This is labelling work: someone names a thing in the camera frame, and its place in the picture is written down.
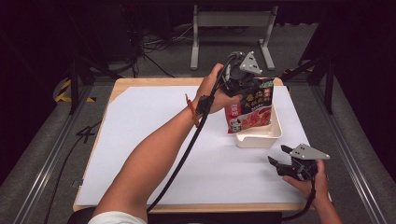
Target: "person's left hand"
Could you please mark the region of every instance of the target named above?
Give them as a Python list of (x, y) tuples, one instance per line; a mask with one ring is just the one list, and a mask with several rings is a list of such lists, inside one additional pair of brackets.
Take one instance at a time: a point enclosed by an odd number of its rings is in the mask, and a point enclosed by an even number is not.
[[(194, 98), (194, 105), (198, 105), (199, 98), (203, 95), (210, 95), (210, 92), (213, 89), (213, 86), (216, 83), (216, 79), (218, 77), (219, 71), (221, 71), (223, 65), (221, 63), (217, 63), (210, 74), (204, 78), (200, 87), (198, 88), (197, 94)], [(226, 105), (237, 104), (239, 101), (242, 100), (242, 95), (235, 95), (233, 97), (229, 97), (225, 94), (221, 89), (218, 89), (215, 93), (215, 101), (213, 105), (210, 107), (210, 114), (218, 112)]]

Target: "white paper sheet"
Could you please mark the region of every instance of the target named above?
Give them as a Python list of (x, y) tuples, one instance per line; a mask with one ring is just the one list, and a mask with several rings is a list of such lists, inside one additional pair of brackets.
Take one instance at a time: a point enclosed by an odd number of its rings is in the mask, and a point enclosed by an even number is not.
[[(108, 107), (100, 137), (76, 205), (97, 205), (131, 151), (147, 135), (186, 106), (197, 87), (132, 87)], [(227, 133), (224, 111), (209, 115), (190, 156), (159, 204), (301, 203), (301, 193), (285, 183), (267, 156), (290, 162), (280, 145), (309, 145), (286, 87), (275, 86), (274, 104), (282, 136), (272, 148), (239, 148)], [(184, 142), (171, 172), (148, 200), (163, 189), (187, 148)]]

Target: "bracelet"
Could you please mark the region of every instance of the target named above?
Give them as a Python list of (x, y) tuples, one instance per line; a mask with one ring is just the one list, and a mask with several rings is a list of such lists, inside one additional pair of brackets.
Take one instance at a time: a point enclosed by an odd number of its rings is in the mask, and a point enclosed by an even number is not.
[(199, 120), (198, 120), (198, 118), (197, 118), (197, 113), (196, 113), (196, 111), (195, 111), (195, 109), (194, 109), (194, 106), (192, 105), (192, 101), (189, 99), (189, 97), (187, 96), (187, 93), (186, 93), (186, 102), (187, 102), (187, 106), (191, 109), (191, 112), (192, 112), (192, 120), (194, 121), (194, 124), (195, 124), (195, 128), (198, 128), (198, 126), (199, 126)]

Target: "white sleeve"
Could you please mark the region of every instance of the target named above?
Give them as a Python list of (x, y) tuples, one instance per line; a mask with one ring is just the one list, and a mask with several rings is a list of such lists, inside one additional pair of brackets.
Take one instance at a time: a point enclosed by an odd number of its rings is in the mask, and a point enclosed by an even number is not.
[(93, 217), (88, 224), (147, 224), (143, 219), (123, 212), (105, 212)]

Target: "gray floor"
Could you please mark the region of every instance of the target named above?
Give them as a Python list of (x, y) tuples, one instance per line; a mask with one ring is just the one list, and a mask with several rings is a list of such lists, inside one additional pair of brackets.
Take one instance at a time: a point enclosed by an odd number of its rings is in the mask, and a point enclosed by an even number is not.
[[(254, 50), (264, 76), (281, 76), (284, 70), (297, 66), (315, 29), (315, 24), (274, 28), (269, 49), (276, 66), (275, 71), (265, 69), (257, 44), (262, 32), (251, 28), (242, 34), (219, 29), (202, 32), (199, 68), (196, 71), (190, 70), (190, 40), (179, 42), (163, 51), (154, 51), (149, 57), (174, 76), (203, 77), (215, 63), (225, 63), (231, 52)], [(166, 77), (149, 60), (140, 58), (138, 68), (139, 77)], [(132, 72), (127, 71), (122, 75), (131, 77)], [(285, 84), (290, 86), (292, 101), (311, 146), (332, 156), (326, 162), (330, 191), (344, 223), (396, 223), (396, 214), (393, 212), (396, 207), (396, 185), (375, 155), (336, 80), (332, 98), (334, 114), (329, 116), (320, 99), (323, 85), (310, 87), (304, 82), (304, 77), (302, 74)], [(68, 115), (69, 103), (58, 103), (0, 188), (0, 223), (12, 223), (14, 220), (44, 223), (52, 192), (58, 182), (57, 177), (67, 154), (79, 138), (76, 133), (102, 119), (113, 85), (114, 81), (108, 77), (97, 78), (92, 87), (85, 88), (89, 96), (96, 97), (96, 102), (82, 104), (75, 116)], [(58, 136), (64, 133), (64, 125), (72, 117), (73, 125), (64, 141), (59, 144)], [(96, 126), (92, 132), (97, 133), (98, 129), (99, 126)], [(76, 144), (67, 159), (51, 205), (48, 223), (65, 223), (73, 213), (72, 205), (78, 192), (76, 186), (83, 177), (95, 136), (90, 137), (85, 144), (83, 140)], [(55, 157), (57, 160), (53, 170), (49, 169), (49, 175), (43, 178), (43, 190), (35, 195), (32, 204), (26, 205), (25, 199), (34, 193), (29, 194), (37, 180), (37, 174), (55, 150), (54, 146), (58, 145), (61, 146), (61, 151)], [(318, 217), (315, 211), (309, 211), (305, 216), (287, 223), (318, 223)]]

